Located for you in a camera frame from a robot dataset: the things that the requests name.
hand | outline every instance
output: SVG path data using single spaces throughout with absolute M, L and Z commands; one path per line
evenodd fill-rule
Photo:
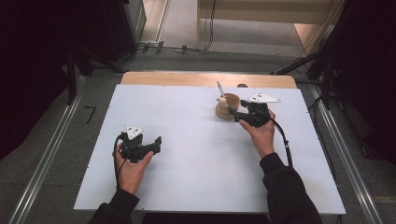
M 275 114 L 269 109 L 270 117 L 275 119 Z M 250 126 L 246 121 L 240 119 L 239 124 L 250 134 L 251 141 L 261 158 L 274 153 L 275 126 L 270 120 L 259 128 Z
M 117 146 L 117 170 L 119 172 L 120 188 L 135 195 L 143 180 L 146 166 L 151 161 L 154 153 L 150 151 L 139 163 L 126 161 L 120 153 L 121 144 Z

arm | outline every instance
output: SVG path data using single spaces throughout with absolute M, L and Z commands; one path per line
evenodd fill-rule
M 139 163 L 125 161 L 120 154 L 120 145 L 117 146 L 117 168 L 119 169 L 120 187 L 110 203 L 102 203 L 91 219 L 91 224 L 100 223 L 131 223 L 131 214 L 139 199 L 135 196 L 143 180 L 146 166 L 153 156 L 149 152 Z
M 292 167 L 285 166 L 274 151 L 274 123 L 269 121 L 259 128 L 251 127 L 244 120 L 239 120 L 239 123 L 250 134 L 262 158 L 262 182 L 268 190 L 267 202 L 272 222 L 322 223 L 317 208 L 305 192 L 303 180 Z

person's left hand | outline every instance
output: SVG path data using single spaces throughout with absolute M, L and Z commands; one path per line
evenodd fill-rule
M 140 184 L 142 183 L 143 174 L 145 173 L 146 166 L 149 164 L 154 154 L 152 151 L 150 151 L 143 158 L 142 161 L 140 161 L 139 163 L 132 163 L 129 161 L 125 161 L 125 159 L 121 156 L 120 149 L 121 149 L 121 144 L 117 145 L 117 155 L 116 155 L 117 170 L 120 171 L 119 172 L 120 188 L 133 195 L 136 195 L 137 190 L 139 189 Z

black sleeve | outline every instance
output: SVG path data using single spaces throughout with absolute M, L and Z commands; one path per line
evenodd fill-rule
M 131 224 L 131 214 L 139 199 L 123 189 L 117 189 L 109 204 L 102 203 L 91 219 L 91 224 Z
M 268 190 L 267 201 L 274 224 L 322 223 L 317 208 L 306 194 L 297 172 L 285 166 L 276 153 L 260 161 L 264 171 L 262 183 Z

white tabletop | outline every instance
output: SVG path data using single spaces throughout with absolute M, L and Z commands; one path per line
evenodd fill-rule
M 321 214 L 344 214 L 300 90 L 223 88 L 241 99 L 257 93 L 271 103 L 290 141 L 294 168 Z M 215 114 L 217 88 L 117 86 L 84 176 L 75 209 L 97 209 L 116 191 L 111 153 L 116 137 L 130 124 L 145 130 L 143 144 L 161 136 L 162 151 L 148 165 L 137 192 L 136 209 L 153 212 L 266 213 L 260 157 L 248 133 Z M 281 135 L 275 148 L 287 164 Z

